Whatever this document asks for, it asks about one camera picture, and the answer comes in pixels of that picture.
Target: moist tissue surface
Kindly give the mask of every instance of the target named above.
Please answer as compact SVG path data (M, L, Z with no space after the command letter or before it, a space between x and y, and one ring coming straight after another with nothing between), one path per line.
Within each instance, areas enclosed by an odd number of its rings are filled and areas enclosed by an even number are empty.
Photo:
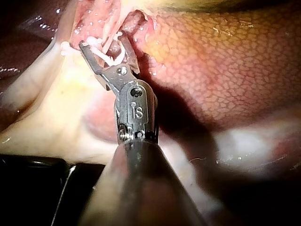
M62 56L61 43L78 49L93 36L104 53L117 55L113 36L123 29L142 79L158 97L159 144L206 220L253 222L250 212L261 212L255 201L273 203L267 222L272 212L292 219L293 210L284 209L292 203L279 195L296 195L298 185L287 183L300 175L301 4L252 2L250 8L236 7L243 0L8 5L0 20L0 153L111 159L114 95L77 51ZM286 181L292 192L280 192L277 183L263 186L274 191L269 195L256 190L271 180ZM252 196L250 185L260 198L243 204L238 197Z

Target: screw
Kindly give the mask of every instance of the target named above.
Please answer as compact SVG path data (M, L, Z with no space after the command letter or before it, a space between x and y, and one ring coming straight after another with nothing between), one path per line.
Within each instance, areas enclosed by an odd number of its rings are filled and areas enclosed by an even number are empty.
M127 68L124 66L117 69L117 74L119 76L125 75L126 73L127 73Z
M131 95L133 97L141 97L142 96L142 90L140 88L134 88L131 90Z
M121 128L118 131L118 137L120 140L125 141L126 140L126 130L124 128Z

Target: reddish organ surface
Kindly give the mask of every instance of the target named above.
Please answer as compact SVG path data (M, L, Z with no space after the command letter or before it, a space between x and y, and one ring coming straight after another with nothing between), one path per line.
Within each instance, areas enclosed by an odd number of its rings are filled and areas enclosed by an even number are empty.
M105 10L115 15L107 5L97 1L89 15L82 11L81 23L87 27L75 40L104 27L95 24L96 14ZM164 123L192 116L209 130L227 129L300 102L298 1L232 13L166 11L163 5L156 6L145 7L148 22L131 14L121 28L136 49L143 79L158 95ZM107 23L112 20L117 19L106 18ZM108 129L111 123L114 133L115 125L101 114L98 124Z

